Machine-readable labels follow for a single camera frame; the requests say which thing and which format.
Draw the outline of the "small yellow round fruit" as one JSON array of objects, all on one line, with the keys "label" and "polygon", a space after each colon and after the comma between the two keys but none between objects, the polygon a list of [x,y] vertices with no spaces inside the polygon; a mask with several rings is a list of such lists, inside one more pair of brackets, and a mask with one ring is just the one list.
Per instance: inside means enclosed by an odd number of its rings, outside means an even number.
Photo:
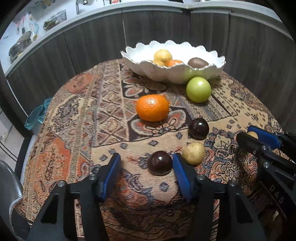
[{"label": "small yellow round fruit", "polygon": [[191,166],[198,166],[205,158],[205,147],[203,144],[194,142],[182,148],[182,158]]},{"label": "small yellow round fruit", "polygon": [[252,136],[253,138],[258,139],[258,134],[256,132],[254,132],[254,131],[250,131],[247,134],[250,135],[250,136]]}]

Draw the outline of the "dark passion fruit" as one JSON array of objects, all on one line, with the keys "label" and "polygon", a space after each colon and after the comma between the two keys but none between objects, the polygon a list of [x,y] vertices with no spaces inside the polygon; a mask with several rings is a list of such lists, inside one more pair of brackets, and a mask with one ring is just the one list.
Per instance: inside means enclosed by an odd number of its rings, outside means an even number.
[{"label": "dark passion fruit", "polygon": [[209,133],[209,125],[203,118],[191,120],[188,125],[189,134],[199,140],[203,140]]},{"label": "dark passion fruit", "polygon": [[147,161],[149,172],[157,176],[168,174],[172,167],[171,156],[165,151],[154,152]]}]

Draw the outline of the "brown kiwi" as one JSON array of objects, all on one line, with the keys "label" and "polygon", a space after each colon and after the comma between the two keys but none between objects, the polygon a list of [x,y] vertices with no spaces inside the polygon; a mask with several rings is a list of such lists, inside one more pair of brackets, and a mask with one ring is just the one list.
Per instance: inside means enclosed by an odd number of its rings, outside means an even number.
[{"label": "brown kiwi", "polygon": [[204,68],[209,65],[209,63],[201,58],[195,57],[188,61],[188,65],[192,68]]}]

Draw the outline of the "large orange mandarin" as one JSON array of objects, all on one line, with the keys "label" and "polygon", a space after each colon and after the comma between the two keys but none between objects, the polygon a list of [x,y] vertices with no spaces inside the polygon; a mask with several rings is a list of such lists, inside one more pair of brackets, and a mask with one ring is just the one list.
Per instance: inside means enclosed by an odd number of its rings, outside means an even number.
[{"label": "large orange mandarin", "polygon": [[171,59],[171,60],[166,61],[166,66],[167,67],[172,67],[172,66],[175,66],[177,64],[182,64],[182,63],[183,62],[180,61],[180,60],[173,60],[173,59]]}]

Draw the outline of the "yellow lemon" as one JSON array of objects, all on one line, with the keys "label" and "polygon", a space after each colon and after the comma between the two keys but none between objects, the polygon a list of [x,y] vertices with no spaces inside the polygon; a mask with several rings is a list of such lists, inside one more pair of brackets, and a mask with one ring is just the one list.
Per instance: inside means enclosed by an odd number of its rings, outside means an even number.
[{"label": "yellow lemon", "polygon": [[160,49],[160,50],[156,51],[154,54],[154,61],[161,61],[163,63],[166,63],[170,60],[172,60],[172,55],[166,49]]}]

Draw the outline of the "yellow mango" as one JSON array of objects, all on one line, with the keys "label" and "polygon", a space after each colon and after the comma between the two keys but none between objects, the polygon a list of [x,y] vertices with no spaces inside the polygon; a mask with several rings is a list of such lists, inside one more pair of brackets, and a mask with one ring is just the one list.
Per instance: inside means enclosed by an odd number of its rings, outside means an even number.
[{"label": "yellow mango", "polygon": [[159,60],[153,60],[152,63],[154,63],[158,66],[165,66],[165,63],[163,63],[162,61],[159,61]]}]

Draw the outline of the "chrome kitchen faucet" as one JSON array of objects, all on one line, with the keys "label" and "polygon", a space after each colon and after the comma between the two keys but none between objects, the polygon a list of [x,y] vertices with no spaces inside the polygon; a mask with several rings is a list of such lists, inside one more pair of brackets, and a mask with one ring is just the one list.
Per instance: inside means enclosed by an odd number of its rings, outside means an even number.
[{"label": "chrome kitchen faucet", "polygon": [[79,15],[85,12],[88,4],[89,4],[88,0],[76,0],[75,2],[76,14]]}]

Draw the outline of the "grey chair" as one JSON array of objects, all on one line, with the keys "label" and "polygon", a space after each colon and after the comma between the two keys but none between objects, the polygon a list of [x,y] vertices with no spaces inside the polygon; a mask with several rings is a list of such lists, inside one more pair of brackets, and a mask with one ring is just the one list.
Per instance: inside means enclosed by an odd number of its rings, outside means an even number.
[{"label": "grey chair", "polygon": [[14,233],[11,223],[13,206],[22,199],[23,188],[11,167],[1,161],[1,218],[8,229]]}]

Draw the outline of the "green apple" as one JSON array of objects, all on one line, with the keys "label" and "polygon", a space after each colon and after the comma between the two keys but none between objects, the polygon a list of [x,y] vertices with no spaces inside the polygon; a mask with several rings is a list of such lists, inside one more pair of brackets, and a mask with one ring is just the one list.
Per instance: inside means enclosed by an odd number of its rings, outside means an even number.
[{"label": "green apple", "polygon": [[211,96],[211,85],[202,77],[193,77],[188,81],[186,86],[187,97],[196,103],[202,103]]}]

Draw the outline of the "small orange mandarin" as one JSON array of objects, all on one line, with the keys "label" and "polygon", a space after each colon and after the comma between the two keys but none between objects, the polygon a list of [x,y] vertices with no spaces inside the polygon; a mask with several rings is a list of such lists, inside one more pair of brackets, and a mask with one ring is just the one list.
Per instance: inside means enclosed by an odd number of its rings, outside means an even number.
[{"label": "small orange mandarin", "polygon": [[136,104],[136,112],[144,121],[158,122],[168,116],[169,102],[159,94],[149,94],[140,97]]}]

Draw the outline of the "patterned woven tablecloth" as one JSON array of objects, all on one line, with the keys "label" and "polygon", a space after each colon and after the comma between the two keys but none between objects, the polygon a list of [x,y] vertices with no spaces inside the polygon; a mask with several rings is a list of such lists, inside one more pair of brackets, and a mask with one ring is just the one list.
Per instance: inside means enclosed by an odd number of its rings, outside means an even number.
[{"label": "patterned woven tablecloth", "polygon": [[[147,160],[156,151],[180,152],[193,142],[189,122],[203,118],[210,130],[203,141],[205,158],[196,171],[213,181],[238,182],[254,205],[267,239],[279,240],[282,219],[255,183],[255,157],[237,152],[236,136],[250,125],[271,133],[281,132],[281,127],[267,107],[227,73],[210,84],[209,100],[196,104],[187,99],[184,85],[138,76],[123,60],[106,61],[76,75],[56,92],[48,107],[31,149],[16,211],[32,223],[58,181],[81,181],[119,153],[122,174],[101,207],[109,238],[182,237],[194,209],[181,197],[175,174],[152,175]],[[137,101],[149,94],[168,100],[164,120],[150,122],[138,116]]]}]

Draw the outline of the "white scalloped fruit bowl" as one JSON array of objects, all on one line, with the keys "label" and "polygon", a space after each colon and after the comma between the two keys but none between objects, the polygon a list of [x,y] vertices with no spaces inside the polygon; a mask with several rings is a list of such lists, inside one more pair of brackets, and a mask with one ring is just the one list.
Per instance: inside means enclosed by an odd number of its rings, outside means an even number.
[{"label": "white scalloped fruit bowl", "polygon": [[[154,53],[160,49],[168,50],[172,57],[182,63],[170,67],[156,65],[152,59]],[[189,42],[177,44],[172,40],[164,43],[153,40],[147,45],[137,43],[134,48],[127,46],[120,53],[127,66],[137,75],[146,76],[155,82],[174,84],[185,84],[196,76],[206,80],[215,78],[220,75],[226,64],[226,57],[219,57],[215,50],[208,52],[202,45],[194,47]],[[191,67],[188,62],[194,57],[203,59],[208,65],[203,68]]]}]

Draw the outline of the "stacked pots with lid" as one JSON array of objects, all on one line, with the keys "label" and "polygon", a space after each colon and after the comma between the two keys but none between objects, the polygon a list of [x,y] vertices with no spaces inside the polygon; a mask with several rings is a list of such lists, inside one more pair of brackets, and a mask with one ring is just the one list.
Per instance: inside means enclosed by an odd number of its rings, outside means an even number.
[{"label": "stacked pots with lid", "polygon": [[31,31],[27,31],[17,40],[17,42],[10,48],[9,57],[10,63],[13,63],[16,58],[32,43]]}]

